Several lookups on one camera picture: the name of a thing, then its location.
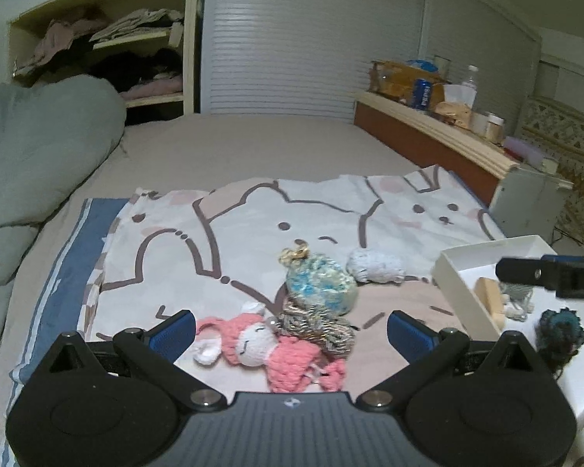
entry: cartoon bear blanket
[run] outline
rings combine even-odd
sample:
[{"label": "cartoon bear blanket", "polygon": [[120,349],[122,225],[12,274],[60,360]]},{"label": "cartoon bear blanket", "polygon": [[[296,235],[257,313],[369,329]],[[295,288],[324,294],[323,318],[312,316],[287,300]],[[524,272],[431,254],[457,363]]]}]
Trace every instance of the cartoon bear blanket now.
[{"label": "cartoon bear blanket", "polygon": [[[286,297],[286,269],[278,263],[284,248],[306,241],[343,266],[357,247],[380,249],[399,255],[409,275],[400,286],[362,286],[347,315],[360,329],[344,386],[355,398],[406,365],[385,334],[392,310],[434,330],[460,327],[430,284],[440,251],[503,237],[478,201],[439,166],[404,177],[317,183],[249,179],[210,193],[138,190],[107,235],[78,329],[88,341],[107,339],[129,326],[149,329],[181,309],[197,320],[230,319],[252,299],[277,314]],[[176,364],[229,400],[239,390],[268,391],[264,370],[224,360],[201,367],[189,351]]]}]

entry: water bottle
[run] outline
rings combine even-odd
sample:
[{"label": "water bottle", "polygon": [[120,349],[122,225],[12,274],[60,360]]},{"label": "water bottle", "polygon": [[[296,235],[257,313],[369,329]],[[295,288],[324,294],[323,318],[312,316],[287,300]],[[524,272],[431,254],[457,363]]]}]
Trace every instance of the water bottle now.
[{"label": "water bottle", "polygon": [[467,77],[465,77],[461,83],[461,86],[469,88],[467,90],[463,90],[463,103],[469,108],[474,107],[474,100],[476,99],[476,93],[478,91],[477,77],[478,67],[469,65],[467,67]]},{"label": "water bottle", "polygon": [[474,67],[474,65],[469,65],[467,67],[467,76],[461,83],[461,86],[467,86],[468,88],[474,88],[475,90],[478,90],[477,77],[478,67]]}]

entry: logo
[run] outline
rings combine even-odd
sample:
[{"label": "logo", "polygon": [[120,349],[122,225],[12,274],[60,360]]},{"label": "logo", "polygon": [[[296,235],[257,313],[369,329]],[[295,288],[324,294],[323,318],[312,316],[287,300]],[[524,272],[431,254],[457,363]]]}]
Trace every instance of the logo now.
[{"label": "logo", "polygon": [[284,400],[283,403],[286,407],[289,407],[290,409],[296,409],[297,407],[299,407],[300,404],[302,404],[300,400],[294,397],[290,397],[289,399]]}]

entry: pink knitted bunny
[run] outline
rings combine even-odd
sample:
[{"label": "pink knitted bunny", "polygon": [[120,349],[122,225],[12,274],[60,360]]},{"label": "pink knitted bunny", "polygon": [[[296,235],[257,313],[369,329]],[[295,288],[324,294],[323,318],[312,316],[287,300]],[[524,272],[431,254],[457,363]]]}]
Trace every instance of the pink knitted bunny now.
[{"label": "pink knitted bunny", "polygon": [[342,389],[346,375],[343,360],[320,369],[318,346],[296,337],[277,337],[264,323],[261,304],[250,302],[243,311],[228,321],[213,317],[198,321],[197,334],[208,327],[220,332],[216,339],[195,342],[194,358],[198,363],[212,365],[222,353],[232,365],[265,365],[269,388],[275,393],[302,392],[313,382],[327,392]]}]

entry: pepsi can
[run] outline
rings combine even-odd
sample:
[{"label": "pepsi can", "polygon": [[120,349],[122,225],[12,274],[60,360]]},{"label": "pepsi can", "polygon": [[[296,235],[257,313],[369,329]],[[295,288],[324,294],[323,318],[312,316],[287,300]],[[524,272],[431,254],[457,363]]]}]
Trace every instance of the pepsi can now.
[{"label": "pepsi can", "polygon": [[425,111],[430,104],[430,93],[433,91],[433,84],[426,79],[416,79],[413,84],[413,101],[411,107]]}]

